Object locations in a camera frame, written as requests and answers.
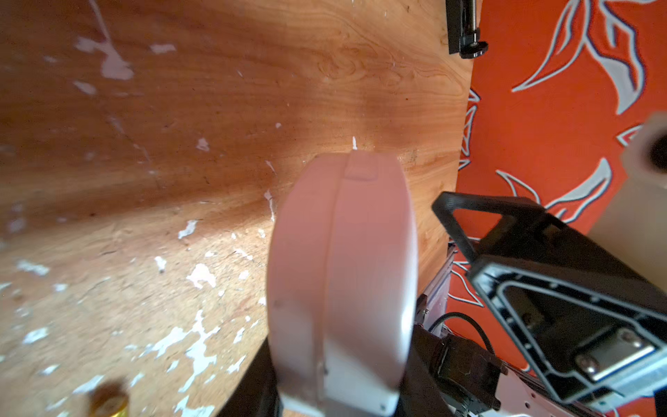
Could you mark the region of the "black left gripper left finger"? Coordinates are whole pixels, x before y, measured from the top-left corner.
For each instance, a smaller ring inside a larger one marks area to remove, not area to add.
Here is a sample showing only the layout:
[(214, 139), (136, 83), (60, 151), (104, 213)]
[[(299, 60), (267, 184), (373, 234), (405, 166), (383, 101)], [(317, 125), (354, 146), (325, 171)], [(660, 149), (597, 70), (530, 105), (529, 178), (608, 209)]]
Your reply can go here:
[(282, 417), (283, 404), (266, 338), (216, 417)]

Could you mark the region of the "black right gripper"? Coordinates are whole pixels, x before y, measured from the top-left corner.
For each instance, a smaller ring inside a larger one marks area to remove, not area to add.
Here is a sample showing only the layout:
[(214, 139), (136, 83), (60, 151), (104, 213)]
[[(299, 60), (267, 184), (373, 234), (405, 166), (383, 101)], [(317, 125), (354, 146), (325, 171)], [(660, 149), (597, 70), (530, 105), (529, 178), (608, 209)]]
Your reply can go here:
[(663, 290), (529, 199), (444, 192), (432, 209), (544, 385), (447, 335), (429, 374), (456, 416), (598, 416), (644, 396), (665, 411)]

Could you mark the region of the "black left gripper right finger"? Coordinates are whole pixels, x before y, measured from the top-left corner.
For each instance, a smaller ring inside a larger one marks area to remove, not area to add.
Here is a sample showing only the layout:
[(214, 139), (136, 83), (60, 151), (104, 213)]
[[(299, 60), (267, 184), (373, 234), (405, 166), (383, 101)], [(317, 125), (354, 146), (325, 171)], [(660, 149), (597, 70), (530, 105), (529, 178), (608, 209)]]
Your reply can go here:
[(440, 339), (435, 335), (420, 325), (413, 327), (405, 375), (401, 382), (399, 416), (453, 416), (430, 373), (431, 362), (440, 347)]

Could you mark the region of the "gold black AA battery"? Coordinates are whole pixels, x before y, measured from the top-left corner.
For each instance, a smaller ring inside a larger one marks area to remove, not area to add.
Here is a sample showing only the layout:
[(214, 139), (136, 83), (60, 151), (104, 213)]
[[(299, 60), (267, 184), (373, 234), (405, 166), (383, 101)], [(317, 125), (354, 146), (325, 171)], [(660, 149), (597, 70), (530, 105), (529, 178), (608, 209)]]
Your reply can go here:
[(105, 383), (88, 396), (89, 417), (128, 417), (130, 397), (121, 383)]

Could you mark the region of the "white alarm clock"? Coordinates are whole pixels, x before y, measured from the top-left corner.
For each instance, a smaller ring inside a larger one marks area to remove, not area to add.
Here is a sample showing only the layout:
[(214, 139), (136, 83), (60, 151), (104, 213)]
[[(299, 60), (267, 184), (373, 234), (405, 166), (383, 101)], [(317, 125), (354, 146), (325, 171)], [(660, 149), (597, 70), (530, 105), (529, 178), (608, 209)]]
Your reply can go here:
[(418, 280), (417, 226), (398, 159), (316, 156), (279, 206), (267, 264), (269, 348), (284, 407), (392, 415)]

